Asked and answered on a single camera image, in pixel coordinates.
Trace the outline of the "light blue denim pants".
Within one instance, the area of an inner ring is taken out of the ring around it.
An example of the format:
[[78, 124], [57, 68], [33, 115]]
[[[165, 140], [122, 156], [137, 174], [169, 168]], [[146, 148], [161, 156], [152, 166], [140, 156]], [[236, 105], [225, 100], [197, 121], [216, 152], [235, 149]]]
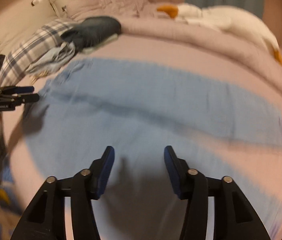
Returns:
[[177, 239], [185, 202], [173, 193], [164, 148], [204, 175], [229, 175], [271, 236], [282, 202], [248, 175], [282, 150], [280, 110], [230, 83], [149, 62], [71, 62], [25, 108], [23, 134], [42, 176], [73, 176], [107, 146], [115, 161], [93, 203], [102, 239]]

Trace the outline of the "plaid checkered shirt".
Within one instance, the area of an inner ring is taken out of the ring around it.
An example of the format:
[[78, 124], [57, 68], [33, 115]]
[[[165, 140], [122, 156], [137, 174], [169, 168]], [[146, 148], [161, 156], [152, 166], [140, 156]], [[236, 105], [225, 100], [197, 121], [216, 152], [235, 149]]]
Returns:
[[43, 25], [27, 40], [9, 52], [0, 70], [0, 87], [18, 84], [29, 66], [35, 63], [50, 49], [62, 43], [61, 35], [73, 28], [75, 21], [58, 18]]

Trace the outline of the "light blue crumpled garment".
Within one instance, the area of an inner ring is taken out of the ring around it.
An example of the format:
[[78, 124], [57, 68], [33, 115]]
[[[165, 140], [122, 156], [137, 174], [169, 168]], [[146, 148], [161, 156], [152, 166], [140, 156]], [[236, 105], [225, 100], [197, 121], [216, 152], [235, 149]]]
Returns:
[[55, 73], [73, 58], [75, 51], [76, 48], [73, 42], [63, 42], [60, 46], [50, 49], [36, 62], [32, 63], [26, 73], [29, 75]]

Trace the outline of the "pale green folded cloth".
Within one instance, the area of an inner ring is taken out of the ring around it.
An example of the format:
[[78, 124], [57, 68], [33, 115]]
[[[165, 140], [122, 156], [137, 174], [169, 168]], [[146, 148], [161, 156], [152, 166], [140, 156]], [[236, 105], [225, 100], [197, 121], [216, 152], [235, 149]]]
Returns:
[[111, 35], [110, 37], [106, 38], [105, 40], [103, 40], [102, 42], [100, 42], [99, 44], [97, 44], [96, 46], [93, 46], [93, 47], [88, 47], [88, 48], [84, 48], [81, 53], [82, 54], [85, 54], [85, 55], [89, 55], [91, 54], [92, 52], [100, 49], [101, 47], [113, 42], [113, 41], [116, 41], [118, 39], [118, 34], [113, 34]]

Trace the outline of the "dark blue folded jeans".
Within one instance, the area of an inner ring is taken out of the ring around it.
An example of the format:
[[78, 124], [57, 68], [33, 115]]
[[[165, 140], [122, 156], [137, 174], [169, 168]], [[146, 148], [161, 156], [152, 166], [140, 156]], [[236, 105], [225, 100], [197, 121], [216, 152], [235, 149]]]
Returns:
[[80, 52], [101, 44], [114, 34], [121, 34], [121, 23], [110, 16], [98, 16], [86, 18], [65, 31], [61, 38], [67, 43], [73, 43], [76, 51]]

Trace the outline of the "pink quilted comforter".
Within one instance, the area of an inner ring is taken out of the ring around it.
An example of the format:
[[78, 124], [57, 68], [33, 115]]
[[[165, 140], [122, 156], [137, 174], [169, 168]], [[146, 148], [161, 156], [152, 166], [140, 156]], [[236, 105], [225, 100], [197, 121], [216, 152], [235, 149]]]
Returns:
[[282, 66], [269, 53], [230, 33], [176, 22], [148, 0], [74, 0], [66, 13], [76, 22], [92, 16], [112, 16], [124, 33], [194, 44], [240, 62], [282, 92]]

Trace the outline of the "white goose plush toy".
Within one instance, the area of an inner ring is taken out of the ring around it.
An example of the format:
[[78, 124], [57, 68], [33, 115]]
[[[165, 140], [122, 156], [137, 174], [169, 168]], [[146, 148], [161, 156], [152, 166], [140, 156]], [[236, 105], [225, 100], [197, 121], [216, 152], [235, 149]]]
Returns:
[[157, 7], [157, 11], [166, 13], [176, 22], [230, 33], [251, 42], [273, 56], [282, 66], [282, 54], [274, 33], [260, 18], [247, 10], [227, 5], [201, 9], [192, 4], [182, 3], [161, 5]]

